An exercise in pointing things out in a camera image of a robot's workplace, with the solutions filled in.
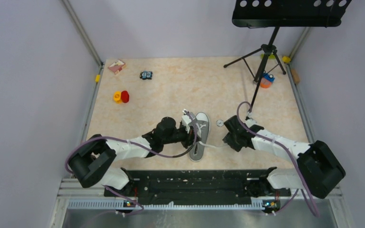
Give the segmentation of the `grey canvas sneaker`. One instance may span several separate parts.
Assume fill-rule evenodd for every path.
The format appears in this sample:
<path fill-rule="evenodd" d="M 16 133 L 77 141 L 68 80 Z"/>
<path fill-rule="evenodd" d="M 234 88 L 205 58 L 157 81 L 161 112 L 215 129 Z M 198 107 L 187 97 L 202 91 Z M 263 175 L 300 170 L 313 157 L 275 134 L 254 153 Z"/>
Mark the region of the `grey canvas sneaker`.
<path fill-rule="evenodd" d="M 196 145 L 190 150 L 189 158 L 193 162 L 199 162 L 204 155 L 205 146 L 210 134 L 210 119 L 206 113 L 199 112 L 196 114 L 196 126 L 198 141 Z"/>

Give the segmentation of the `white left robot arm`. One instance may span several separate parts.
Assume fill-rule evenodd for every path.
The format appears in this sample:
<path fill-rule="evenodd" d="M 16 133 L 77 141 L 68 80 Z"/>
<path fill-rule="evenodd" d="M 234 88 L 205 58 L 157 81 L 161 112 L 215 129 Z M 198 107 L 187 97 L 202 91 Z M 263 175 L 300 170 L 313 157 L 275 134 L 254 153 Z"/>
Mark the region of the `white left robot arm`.
<path fill-rule="evenodd" d="M 173 118 L 164 117 L 150 132 L 129 140 L 96 134 L 69 154 L 65 168 L 83 188 L 101 184 L 115 188 L 121 196 L 128 196 L 133 192 L 133 179 L 124 169 L 114 168 L 114 162 L 154 155 L 179 158 L 184 154 L 163 154 L 164 146 L 181 143 L 188 153 L 200 140 L 200 134 L 200 125 L 191 113 L 182 116 L 179 127 Z"/>

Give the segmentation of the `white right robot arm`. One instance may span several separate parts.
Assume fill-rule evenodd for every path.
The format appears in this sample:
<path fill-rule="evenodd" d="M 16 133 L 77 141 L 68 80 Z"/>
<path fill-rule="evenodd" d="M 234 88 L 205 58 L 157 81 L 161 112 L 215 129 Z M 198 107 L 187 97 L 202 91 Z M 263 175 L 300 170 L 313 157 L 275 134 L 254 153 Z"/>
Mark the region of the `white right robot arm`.
<path fill-rule="evenodd" d="M 260 191 L 272 196 L 279 189 L 300 189 L 324 199 L 346 176 L 346 171 L 323 141 L 298 142 L 271 133 L 252 118 L 241 122 L 235 115 L 224 122 L 228 133 L 223 142 L 233 150 L 251 148 L 269 152 L 289 162 L 292 169 L 274 168 L 259 184 Z"/>

